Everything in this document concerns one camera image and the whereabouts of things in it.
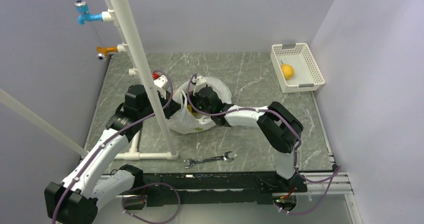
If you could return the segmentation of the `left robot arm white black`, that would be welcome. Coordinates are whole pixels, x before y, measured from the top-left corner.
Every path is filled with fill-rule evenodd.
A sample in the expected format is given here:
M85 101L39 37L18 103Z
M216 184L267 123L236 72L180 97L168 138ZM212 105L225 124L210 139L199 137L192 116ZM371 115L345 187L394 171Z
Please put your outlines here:
M143 121L154 115L145 87L130 86L92 150L60 183L51 182L45 188L46 211L53 224L91 224L115 196L125 191L137 194L143 189L143 171L129 164L105 181L100 178L142 129Z

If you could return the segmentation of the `yellow fake mango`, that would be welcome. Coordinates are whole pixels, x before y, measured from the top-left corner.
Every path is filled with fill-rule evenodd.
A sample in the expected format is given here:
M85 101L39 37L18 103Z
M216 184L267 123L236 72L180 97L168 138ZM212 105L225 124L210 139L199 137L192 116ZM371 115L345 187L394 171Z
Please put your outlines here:
M193 107L191 105L188 105L187 109L193 116L195 116L197 114L196 111L193 109Z

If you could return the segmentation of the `translucent white plastic bag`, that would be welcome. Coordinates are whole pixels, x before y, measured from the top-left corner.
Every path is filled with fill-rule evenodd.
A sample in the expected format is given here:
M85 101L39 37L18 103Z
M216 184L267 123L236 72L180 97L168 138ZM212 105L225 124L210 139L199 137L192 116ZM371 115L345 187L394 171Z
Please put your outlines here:
M232 93L222 80L211 76L206 76L205 80L206 84L212 87L222 102L232 103ZM172 100L180 104L181 108L166 120L167 126L171 130L184 135L202 132L216 126L210 116L193 115L189 111L188 106L190 104L186 100L188 83L188 81L184 82L174 91Z

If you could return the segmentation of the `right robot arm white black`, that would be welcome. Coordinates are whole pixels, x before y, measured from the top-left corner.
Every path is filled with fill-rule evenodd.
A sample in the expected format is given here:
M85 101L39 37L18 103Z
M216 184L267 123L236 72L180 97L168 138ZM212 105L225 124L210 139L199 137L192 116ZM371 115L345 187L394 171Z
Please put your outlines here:
M189 92L187 101L192 109L221 127L250 127L262 131L269 144L277 151L276 187L287 192L295 185L297 148L304 130L301 122L281 103L273 101L263 107L243 107L226 103L211 86Z

